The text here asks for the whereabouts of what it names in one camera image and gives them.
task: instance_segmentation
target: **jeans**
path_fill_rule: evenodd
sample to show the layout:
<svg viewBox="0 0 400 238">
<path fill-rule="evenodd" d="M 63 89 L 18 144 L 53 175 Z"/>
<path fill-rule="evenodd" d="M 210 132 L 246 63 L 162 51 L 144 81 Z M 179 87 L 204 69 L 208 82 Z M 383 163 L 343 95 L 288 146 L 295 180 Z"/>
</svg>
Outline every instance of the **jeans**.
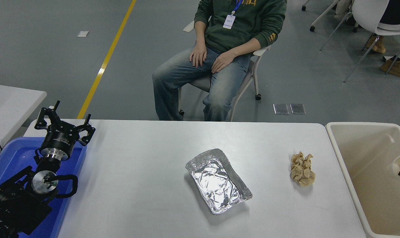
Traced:
<svg viewBox="0 0 400 238">
<path fill-rule="evenodd" d="M 159 120 L 182 121 L 178 111 L 178 89 L 185 84 L 212 74 L 212 65 L 220 55 L 207 48 L 203 66 L 196 68 L 189 61 L 194 47 L 173 56 L 153 73 L 154 99 Z M 241 86 L 250 64 L 250 55 L 236 57 L 220 72 L 212 74 L 209 95 L 203 99 L 205 121 L 225 121 L 232 99 Z"/>
</svg>

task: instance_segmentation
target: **brown boot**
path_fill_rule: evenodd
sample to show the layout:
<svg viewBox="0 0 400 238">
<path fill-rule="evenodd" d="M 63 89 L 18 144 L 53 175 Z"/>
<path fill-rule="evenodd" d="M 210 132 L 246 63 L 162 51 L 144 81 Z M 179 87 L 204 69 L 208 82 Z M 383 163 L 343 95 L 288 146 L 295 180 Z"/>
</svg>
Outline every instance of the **brown boot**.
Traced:
<svg viewBox="0 0 400 238">
<path fill-rule="evenodd" d="M 373 42 L 375 41 L 377 37 L 376 36 L 372 36 L 368 43 L 366 44 L 366 49 L 369 49 L 369 47 L 371 47 L 371 45 L 373 44 Z M 379 39 L 377 41 L 377 43 L 372 47 L 372 50 L 377 52 L 377 53 L 385 53 L 386 49 L 384 47 L 384 42 L 383 42 L 384 36 L 379 36 Z"/>
<path fill-rule="evenodd" d="M 391 65 L 391 63 L 392 63 L 392 60 L 390 60 L 390 59 L 387 60 L 387 61 L 381 66 L 380 69 L 381 69 L 382 71 L 386 72 L 386 71 L 388 70 L 389 66 Z M 400 60 L 399 60 L 399 61 L 396 61 L 396 62 L 394 63 L 394 65 L 392 66 L 392 68 L 389 70 L 388 73 L 400 77 Z"/>
</svg>

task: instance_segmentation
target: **lanyard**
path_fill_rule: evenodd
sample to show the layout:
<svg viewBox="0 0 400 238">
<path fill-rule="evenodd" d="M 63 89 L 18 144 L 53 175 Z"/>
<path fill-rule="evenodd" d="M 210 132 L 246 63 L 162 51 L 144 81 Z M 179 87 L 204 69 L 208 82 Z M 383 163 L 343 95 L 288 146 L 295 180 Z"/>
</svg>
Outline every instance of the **lanyard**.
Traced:
<svg viewBox="0 0 400 238">
<path fill-rule="evenodd" d="M 234 10 L 231 12 L 231 16 L 233 16 L 235 14 L 235 11 L 241 6 L 242 2 L 243 2 L 242 0 L 237 1 Z"/>
</svg>

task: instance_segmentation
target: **gray floor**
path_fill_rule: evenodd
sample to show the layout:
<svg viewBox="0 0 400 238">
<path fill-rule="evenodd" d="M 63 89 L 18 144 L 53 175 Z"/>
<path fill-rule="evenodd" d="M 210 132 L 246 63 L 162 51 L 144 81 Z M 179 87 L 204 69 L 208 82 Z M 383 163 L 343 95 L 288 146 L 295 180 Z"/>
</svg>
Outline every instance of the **gray floor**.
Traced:
<svg viewBox="0 0 400 238">
<path fill-rule="evenodd" d="M 310 32 L 310 24 L 332 0 L 289 0 L 283 31 L 258 71 L 261 101 L 250 85 L 235 114 L 240 122 L 389 122 L 400 125 L 400 78 L 378 68 L 370 54 L 348 83 L 343 79 L 362 56 L 369 32 L 339 23 L 330 12 Z M 0 84 L 43 90 L 42 106 L 61 100 L 61 118 L 76 118 L 127 12 L 131 0 L 0 1 Z M 151 74 L 177 52 L 194 44 L 182 29 L 198 0 L 138 0 L 88 108 L 93 119 L 157 120 Z M 86 38 L 76 37 L 89 30 Z M 384 39 L 387 52 L 400 48 L 400 36 Z M 202 120 L 204 92 L 183 88 L 186 120 Z M 275 115 L 274 103 L 302 103 L 307 115 Z M 34 113 L 29 121 L 36 118 Z"/>
</svg>

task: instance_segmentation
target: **green hoodie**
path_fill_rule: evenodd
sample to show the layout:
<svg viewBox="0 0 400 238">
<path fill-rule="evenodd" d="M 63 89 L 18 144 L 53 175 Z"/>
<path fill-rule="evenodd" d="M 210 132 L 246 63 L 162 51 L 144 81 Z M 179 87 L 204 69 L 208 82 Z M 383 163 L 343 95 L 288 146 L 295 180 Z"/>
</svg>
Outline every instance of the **green hoodie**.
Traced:
<svg viewBox="0 0 400 238">
<path fill-rule="evenodd" d="M 226 52 L 256 38 L 261 48 L 278 38 L 285 19 L 286 0 L 242 0 L 232 29 L 223 28 L 237 0 L 201 0 L 194 22 L 206 24 L 206 46 Z"/>
</svg>

